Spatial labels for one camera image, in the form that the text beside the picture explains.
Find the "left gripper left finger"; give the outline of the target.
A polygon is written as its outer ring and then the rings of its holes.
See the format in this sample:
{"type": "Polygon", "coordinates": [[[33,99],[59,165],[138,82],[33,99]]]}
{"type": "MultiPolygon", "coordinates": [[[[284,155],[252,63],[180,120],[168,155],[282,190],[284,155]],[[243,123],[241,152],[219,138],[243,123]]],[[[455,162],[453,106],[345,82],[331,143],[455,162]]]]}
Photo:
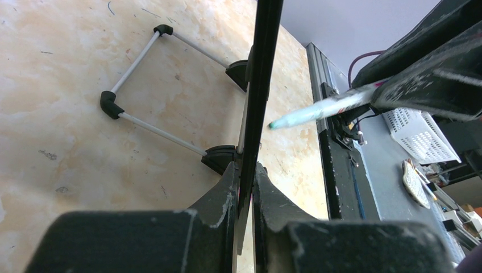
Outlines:
{"type": "Polygon", "coordinates": [[[235,272],[239,167],[189,208],[62,214],[27,272],[235,272]]]}

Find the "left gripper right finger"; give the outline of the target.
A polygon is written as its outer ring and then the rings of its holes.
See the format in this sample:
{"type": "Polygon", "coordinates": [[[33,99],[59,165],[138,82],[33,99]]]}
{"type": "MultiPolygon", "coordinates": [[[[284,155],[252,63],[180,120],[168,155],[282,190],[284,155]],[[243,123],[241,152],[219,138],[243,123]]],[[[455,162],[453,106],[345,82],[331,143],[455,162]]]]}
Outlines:
{"type": "Polygon", "coordinates": [[[429,227],[400,221],[321,221],[256,166],[252,190],[256,272],[453,272],[429,227]]]}

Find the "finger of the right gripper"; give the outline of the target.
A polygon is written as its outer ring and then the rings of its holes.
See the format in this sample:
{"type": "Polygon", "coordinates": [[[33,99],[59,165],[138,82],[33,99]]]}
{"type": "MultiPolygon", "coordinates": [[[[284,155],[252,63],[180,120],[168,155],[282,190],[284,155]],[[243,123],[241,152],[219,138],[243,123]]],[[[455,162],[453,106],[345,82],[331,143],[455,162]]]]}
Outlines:
{"type": "Polygon", "coordinates": [[[404,37],[366,64],[353,88],[396,75],[481,21],[481,0],[439,1],[404,37]]]}
{"type": "Polygon", "coordinates": [[[375,91],[376,108],[407,107],[470,121],[481,117],[481,23],[463,31],[375,91]]]}

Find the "white whiteboard black frame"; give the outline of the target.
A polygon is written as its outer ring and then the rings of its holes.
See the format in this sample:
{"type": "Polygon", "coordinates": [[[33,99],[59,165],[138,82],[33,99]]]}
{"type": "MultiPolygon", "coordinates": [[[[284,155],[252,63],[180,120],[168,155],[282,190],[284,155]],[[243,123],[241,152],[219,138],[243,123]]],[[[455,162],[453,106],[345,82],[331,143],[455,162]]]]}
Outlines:
{"type": "Polygon", "coordinates": [[[282,1],[258,1],[255,19],[254,42],[246,60],[232,64],[211,55],[196,43],[180,35],[172,26],[160,24],[153,29],[153,36],[139,56],[131,64],[111,90],[101,93],[99,104],[102,111],[111,119],[123,118],[152,133],[168,139],[202,156],[203,163],[213,171],[222,174],[227,164],[240,164],[238,191],[238,226],[236,228],[236,253],[242,254],[243,241],[248,220],[252,189],[260,149],[261,133],[267,101],[269,97],[271,75],[280,28],[282,1]],[[193,144],[177,138],[155,126],[127,114],[115,103],[117,92],[144,59],[154,42],[163,35],[171,35],[189,45],[196,51],[212,59],[225,68],[226,74],[246,93],[242,125],[237,146],[216,146],[203,150],[193,144]]]}

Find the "green white marker pen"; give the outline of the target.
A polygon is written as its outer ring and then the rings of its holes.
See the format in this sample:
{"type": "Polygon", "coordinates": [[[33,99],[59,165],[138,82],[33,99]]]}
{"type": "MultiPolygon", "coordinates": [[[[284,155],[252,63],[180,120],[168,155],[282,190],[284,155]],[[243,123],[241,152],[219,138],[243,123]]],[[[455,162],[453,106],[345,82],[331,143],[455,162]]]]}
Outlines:
{"type": "Polygon", "coordinates": [[[371,102],[375,90],[389,79],[385,78],[344,93],[322,99],[313,105],[298,109],[269,123],[271,130],[298,126],[310,121],[332,117],[371,102]]]}

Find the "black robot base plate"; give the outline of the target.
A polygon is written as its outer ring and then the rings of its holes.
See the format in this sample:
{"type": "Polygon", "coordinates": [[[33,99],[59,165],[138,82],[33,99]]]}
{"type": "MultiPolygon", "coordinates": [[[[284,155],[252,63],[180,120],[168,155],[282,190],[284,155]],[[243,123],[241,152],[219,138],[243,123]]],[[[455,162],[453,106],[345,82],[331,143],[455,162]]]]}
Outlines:
{"type": "Polygon", "coordinates": [[[330,219],[380,219],[362,154],[339,117],[317,122],[327,209],[330,219]]]}

